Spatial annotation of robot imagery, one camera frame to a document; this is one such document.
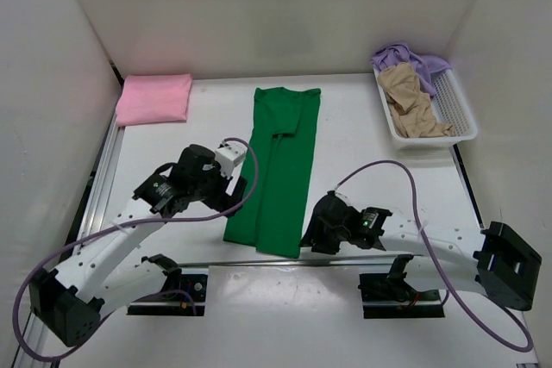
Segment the folded green garment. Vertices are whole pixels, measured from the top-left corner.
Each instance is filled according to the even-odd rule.
[[[320,93],[319,89],[255,91],[249,144],[259,159],[259,182],[251,199],[228,220],[224,240],[256,246],[261,253],[299,256]],[[250,154],[241,174],[249,188],[254,180]]]

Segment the wall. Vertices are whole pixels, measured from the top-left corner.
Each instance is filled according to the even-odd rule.
[[[79,0],[123,76],[366,72],[407,40],[443,53],[472,0]]]
[[[119,90],[76,0],[0,0],[0,366],[19,284],[64,241]],[[28,316],[23,306],[22,324]]]
[[[552,366],[552,0],[477,0],[448,51],[480,136],[461,146],[486,223],[509,223],[543,256],[526,314]]]

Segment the folded pink towel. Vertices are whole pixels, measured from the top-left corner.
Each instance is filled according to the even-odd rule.
[[[116,106],[116,124],[186,121],[190,87],[191,75],[129,75]]]

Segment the beige towel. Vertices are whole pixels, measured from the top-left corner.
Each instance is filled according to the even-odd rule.
[[[397,134],[405,138],[451,137],[454,127],[438,122],[431,110],[430,94],[420,90],[420,78],[410,64],[385,69],[378,83],[386,93],[387,105]]]

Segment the white table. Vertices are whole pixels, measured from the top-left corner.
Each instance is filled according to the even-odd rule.
[[[412,169],[423,221],[479,231],[449,151],[398,153],[392,149],[372,74],[195,81],[187,123],[126,128],[103,226],[109,225],[157,166],[176,161],[184,147],[192,143],[216,147],[225,136],[247,140],[253,126],[254,89],[276,86],[322,89],[304,229],[315,203],[341,178],[370,161],[396,159]],[[357,208],[382,207],[411,216],[410,187],[397,167],[365,171],[344,185],[342,192]],[[200,204],[185,212],[188,216],[210,213]],[[223,242],[224,226],[224,219],[169,224],[123,263],[132,265],[156,253],[182,264],[279,259],[258,254],[249,246]],[[381,254],[343,244],[338,257]],[[307,249],[300,256],[313,258],[328,256]],[[452,300],[447,304],[447,318],[441,320],[362,320],[358,272],[353,266],[293,271],[211,268],[205,317],[131,317],[121,309],[62,366],[513,367],[536,362],[534,353],[521,355],[488,338]],[[328,284],[339,284],[342,289],[332,290]],[[267,299],[274,295],[276,302]],[[467,299],[509,339],[523,342],[513,323],[485,298],[468,295]],[[49,334],[45,352],[60,349]]]

